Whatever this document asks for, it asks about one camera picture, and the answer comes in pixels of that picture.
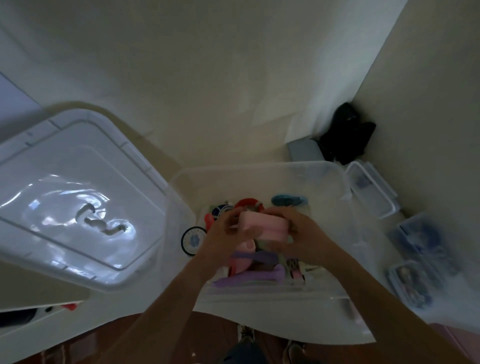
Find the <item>white wall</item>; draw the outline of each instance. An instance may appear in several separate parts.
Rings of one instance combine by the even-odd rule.
[[[365,159],[455,235],[478,288],[479,19],[476,0],[409,1],[354,99],[378,125]]]
[[[183,166],[283,160],[353,98],[405,3],[7,0],[0,71],[50,110],[111,111]]]

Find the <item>wooden floor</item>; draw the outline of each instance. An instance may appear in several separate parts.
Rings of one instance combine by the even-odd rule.
[[[139,315],[119,318],[63,344],[20,361],[21,364],[92,364],[125,332]],[[255,340],[270,364],[281,364],[286,339],[255,332]],[[192,313],[172,356],[171,364],[211,364],[237,343],[237,324],[220,317]],[[314,345],[306,353],[322,363],[390,363],[376,344]]]

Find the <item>pink sponge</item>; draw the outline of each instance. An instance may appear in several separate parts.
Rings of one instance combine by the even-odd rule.
[[[240,231],[247,230],[253,226],[263,228],[259,240],[274,240],[277,242],[287,242],[288,240],[288,220],[259,212],[244,211],[240,214],[238,228]]]

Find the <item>hand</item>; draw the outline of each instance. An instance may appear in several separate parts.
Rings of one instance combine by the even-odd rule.
[[[260,227],[252,227],[242,232],[232,228],[232,225],[238,224],[238,216],[244,210],[243,207],[238,207],[220,215],[208,231],[197,254],[192,258],[191,261],[197,265],[203,283],[211,279],[228,261],[237,246],[262,234]]]
[[[293,243],[269,242],[267,247],[276,252],[293,256],[315,266],[328,265],[338,261],[346,254],[324,231],[308,216],[293,207],[271,207],[264,214],[276,215],[290,221],[290,235]]]

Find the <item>teal object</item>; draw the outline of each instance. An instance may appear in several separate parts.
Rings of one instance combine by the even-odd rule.
[[[290,194],[276,194],[272,197],[272,204],[275,206],[301,206],[308,204],[308,198]]]

